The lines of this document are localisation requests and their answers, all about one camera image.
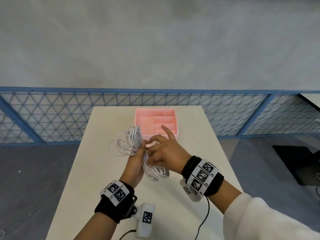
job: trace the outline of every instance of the gray wall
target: gray wall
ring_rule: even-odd
[[[0,86],[320,90],[318,0],[0,0]]]

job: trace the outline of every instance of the white sleeve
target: white sleeve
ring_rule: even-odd
[[[225,240],[320,240],[320,233],[243,193],[223,218]]]

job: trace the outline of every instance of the pink organizer box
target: pink organizer box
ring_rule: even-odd
[[[168,127],[174,137],[178,138],[178,123],[174,109],[137,108],[134,116],[134,126],[140,125],[142,138],[149,140],[153,135],[163,135],[168,138],[161,125]]]

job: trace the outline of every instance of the hand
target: hand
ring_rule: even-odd
[[[174,134],[170,129],[161,125],[161,128],[167,133],[170,139],[162,135],[155,135],[150,138],[148,144],[158,141],[160,144],[151,146],[148,149],[149,159],[147,164],[165,167],[171,171],[181,174],[191,155],[176,141]]]
[[[129,156],[127,165],[125,166],[124,172],[120,178],[120,181],[123,181],[133,188],[135,188],[138,183],[140,183],[142,176],[144,174],[142,163],[143,163],[143,154],[146,150],[146,141],[143,140],[140,148],[134,156]]]

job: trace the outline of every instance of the tabletop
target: tabletop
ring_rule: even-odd
[[[52,220],[47,240],[73,239],[94,214],[100,191],[121,176],[127,157],[116,157],[108,145],[118,133],[134,124],[138,107],[94,107],[76,158]],[[201,106],[164,106],[175,109],[179,128],[178,143],[190,154],[213,163],[225,179],[241,190],[241,186]],[[179,181],[182,176],[170,172],[164,181],[152,182],[146,176],[135,188],[136,205],[155,205],[153,231],[149,239],[194,239],[208,211],[205,198],[192,202]],[[223,239],[222,213],[210,203],[209,216],[201,227],[199,239]],[[136,220],[120,222],[112,239],[135,229]],[[134,234],[126,239],[136,239]]]
[[[320,93],[301,93],[301,95],[320,109]]]

